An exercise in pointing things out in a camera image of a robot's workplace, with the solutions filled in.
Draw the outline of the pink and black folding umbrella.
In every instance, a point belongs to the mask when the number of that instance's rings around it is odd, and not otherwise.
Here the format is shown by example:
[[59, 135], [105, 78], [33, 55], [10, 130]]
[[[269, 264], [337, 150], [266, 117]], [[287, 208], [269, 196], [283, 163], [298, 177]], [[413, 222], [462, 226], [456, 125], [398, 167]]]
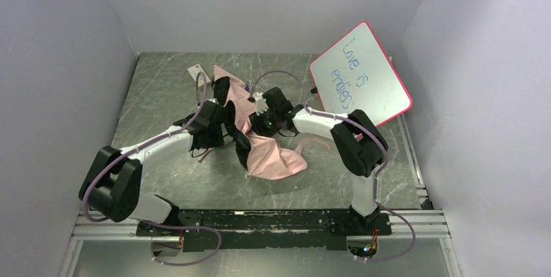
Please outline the pink and black folding umbrella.
[[235, 108], [235, 116], [230, 124], [250, 143], [250, 147], [241, 152], [249, 176], [268, 180], [287, 178], [307, 169], [308, 163], [302, 157], [306, 145], [318, 144], [327, 150], [331, 149], [329, 144], [314, 136], [301, 140], [297, 148], [291, 150], [281, 147], [272, 137], [254, 133], [249, 115], [256, 112], [256, 107], [248, 101], [249, 92], [245, 82], [221, 67], [213, 66], [212, 82], [215, 84], [223, 81], [228, 81], [229, 86], [214, 85], [213, 90], [217, 92], [214, 97], [218, 103], [229, 103], [230, 107]]

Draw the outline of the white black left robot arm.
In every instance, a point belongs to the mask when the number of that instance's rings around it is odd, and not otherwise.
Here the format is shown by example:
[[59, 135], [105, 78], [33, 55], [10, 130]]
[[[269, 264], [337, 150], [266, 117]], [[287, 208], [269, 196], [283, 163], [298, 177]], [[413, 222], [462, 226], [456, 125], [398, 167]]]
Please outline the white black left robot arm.
[[92, 222], [133, 218], [163, 228], [180, 226], [180, 209], [174, 203], [142, 192], [143, 175], [177, 155], [223, 146], [223, 130], [234, 121], [232, 101], [221, 106], [208, 100], [194, 114], [141, 143], [101, 148], [79, 191], [84, 215]]

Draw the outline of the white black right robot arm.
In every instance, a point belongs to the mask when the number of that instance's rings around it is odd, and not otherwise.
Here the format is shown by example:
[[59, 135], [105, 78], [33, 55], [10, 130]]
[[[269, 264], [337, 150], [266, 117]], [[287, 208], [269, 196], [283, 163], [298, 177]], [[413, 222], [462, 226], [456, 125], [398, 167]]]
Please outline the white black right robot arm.
[[290, 131], [332, 140], [352, 175], [352, 215], [365, 226], [375, 220], [381, 210], [377, 176], [387, 163], [388, 146], [364, 111], [332, 114], [303, 104], [293, 105], [278, 87], [250, 95], [248, 101], [255, 106], [250, 122], [258, 135], [271, 137]]

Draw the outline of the small white card box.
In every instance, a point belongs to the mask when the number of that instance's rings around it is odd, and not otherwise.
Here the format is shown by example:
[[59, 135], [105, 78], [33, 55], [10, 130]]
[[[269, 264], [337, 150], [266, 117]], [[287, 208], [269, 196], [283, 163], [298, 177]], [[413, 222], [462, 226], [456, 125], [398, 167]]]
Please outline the small white card box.
[[187, 71], [199, 87], [211, 85], [211, 78], [209, 74], [202, 68], [200, 64], [195, 64], [187, 68]]

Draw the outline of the red framed whiteboard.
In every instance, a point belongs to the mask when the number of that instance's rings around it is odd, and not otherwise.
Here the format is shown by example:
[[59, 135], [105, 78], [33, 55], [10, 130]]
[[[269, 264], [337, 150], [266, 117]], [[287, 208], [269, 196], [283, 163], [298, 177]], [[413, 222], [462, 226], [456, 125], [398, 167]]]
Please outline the red framed whiteboard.
[[309, 66], [323, 110], [364, 111], [382, 125], [408, 111], [413, 100], [367, 21], [319, 54]]

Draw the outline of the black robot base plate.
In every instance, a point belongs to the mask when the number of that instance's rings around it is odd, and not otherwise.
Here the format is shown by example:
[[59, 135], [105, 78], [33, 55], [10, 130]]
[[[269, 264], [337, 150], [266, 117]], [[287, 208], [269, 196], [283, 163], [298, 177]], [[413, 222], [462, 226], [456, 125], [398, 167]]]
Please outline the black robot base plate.
[[347, 250], [352, 237], [388, 236], [389, 216], [361, 217], [347, 209], [271, 209], [232, 211], [182, 209], [185, 230], [168, 230], [140, 221], [136, 235], [182, 238], [184, 252], [222, 249], [325, 248]]

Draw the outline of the aluminium frame rail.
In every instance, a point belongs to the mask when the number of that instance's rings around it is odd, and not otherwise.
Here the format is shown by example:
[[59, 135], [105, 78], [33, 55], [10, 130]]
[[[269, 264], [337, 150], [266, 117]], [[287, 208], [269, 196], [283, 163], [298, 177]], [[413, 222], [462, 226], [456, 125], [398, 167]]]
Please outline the aluminium frame rail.
[[[392, 233], [378, 235], [378, 251], [369, 260], [355, 257], [350, 246], [372, 238], [352, 237], [347, 250], [325, 248], [222, 249], [184, 252], [182, 238], [139, 237], [139, 221], [92, 222], [79, 215], [61, 276], [459, 276], [444, 213], [432, 208], [418, 167], [405, 118], [380, 127], [389, 146], [389, 163], [379, 175], [381, 213]], [[208, 198], [184, 203], [175, 187], [165, 185], [181, 209], [232, 211], [271, 209], [347, 209], [352, 175], [335, 148], [310, 144], [309, 167], [290, 178], [268, 181], [231, 174], [214, 181], [214, 164], [205, 163], [184, 176], [196, 181]]]

